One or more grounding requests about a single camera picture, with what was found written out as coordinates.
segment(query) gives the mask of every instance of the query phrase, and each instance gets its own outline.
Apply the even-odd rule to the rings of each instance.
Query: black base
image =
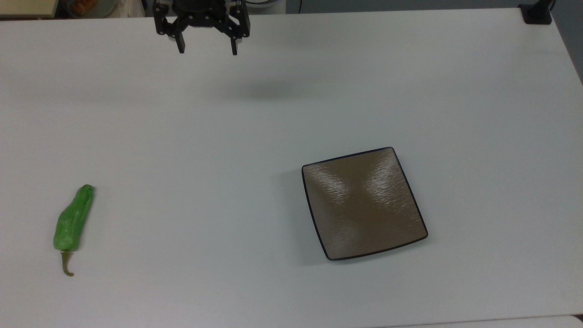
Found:
[[[550,12],[548,9],[544,12],[536,12],[537,16],[540,16],[540,19],[537,19],[532,16],[532,11],[540,10],[540,8],[533,8],[535,5],[518,5],[522,12],[522,18],[526,24],[533,24],[533,25],[550,25],[553,19],[550,17]]]

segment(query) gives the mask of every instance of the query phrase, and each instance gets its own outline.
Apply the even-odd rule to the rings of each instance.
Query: green pepper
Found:
[[[93,187],[86,184],[79,188],[77,195],[61,213],[57,221],[52,245],[56,250],[61,251],[63,272],[70,277],[73,277],[74,274],[67,270],[67,262],[71,256],[71,251],[79,247],[79,238],[81,237],[81,232],[83,232],[83,225],[85,225],[92,202]]]

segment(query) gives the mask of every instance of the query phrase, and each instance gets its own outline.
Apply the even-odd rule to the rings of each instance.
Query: black clamp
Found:
[[[553,19],[550,17],[549,6],[551,3],[554,6],[554,2],[555,0],[539,0],[534,5],[518,5],[518,7],[526,24],[550,25]]]
[[[166,15],[170,10],[177,14],[169,23]],[[237,44],[249,37],[250,22],[245,0],[156,0],[152,6],[156,31],[176,41],[178,51],[184,53],[182,32],[188,27],[214,27],[231,39],[233,55],[237,55]]]

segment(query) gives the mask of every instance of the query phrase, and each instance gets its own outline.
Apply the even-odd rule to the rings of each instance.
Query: robotic arm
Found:
[[[237,44],[249,36],[249,14],[245,0],[155,0],[152,9],[156,31],[168,35],[176,41],[178,51],[184,53],[182,31],[188,26],[214,27],[231,39],[233,55],[237,54]],[[166,19],[168,10],[176,13],[173,23]]]

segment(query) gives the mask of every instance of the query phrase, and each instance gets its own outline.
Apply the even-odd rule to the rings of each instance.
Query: square plate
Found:
[[[427,237],[392,147],[304,165],[301,175],[329,260],[384,252]]]

